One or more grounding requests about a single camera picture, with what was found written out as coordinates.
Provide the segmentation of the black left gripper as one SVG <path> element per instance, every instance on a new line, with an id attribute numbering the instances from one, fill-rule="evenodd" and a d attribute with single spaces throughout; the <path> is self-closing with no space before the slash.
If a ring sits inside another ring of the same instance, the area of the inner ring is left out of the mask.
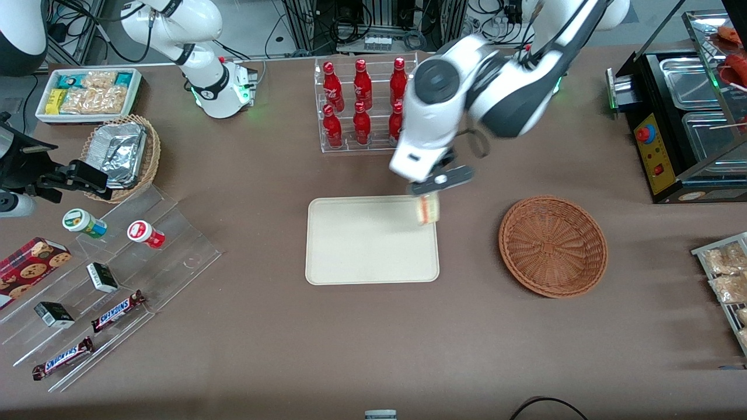
<path id="1" fill-rule="evenodd" d="M 424 196 L 472 181 L 475 170 L 469 165 L 456 166 L 456 158 L 455 150 L 448 149 L 441 160 L 433 166 L 430 175 L 424 181 L 408 183 L 408 195 Z"/>

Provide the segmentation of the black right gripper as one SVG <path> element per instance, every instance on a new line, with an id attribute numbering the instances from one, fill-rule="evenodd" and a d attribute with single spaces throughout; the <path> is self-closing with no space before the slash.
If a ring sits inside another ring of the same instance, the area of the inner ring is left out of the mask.
<path id="1" fill-rule="evenodd" d="M 109 201 L 112 189 L 107 186 L 109 176 L 83 160 L 69 163 L 69 184 L 48 152 L 58 145 L 38 141 L 11 127 L 5 120 L 2 127 L 1 183 L 4 191 L 25 192 L 32 188 L 66 188 L 93 194 Z"/>

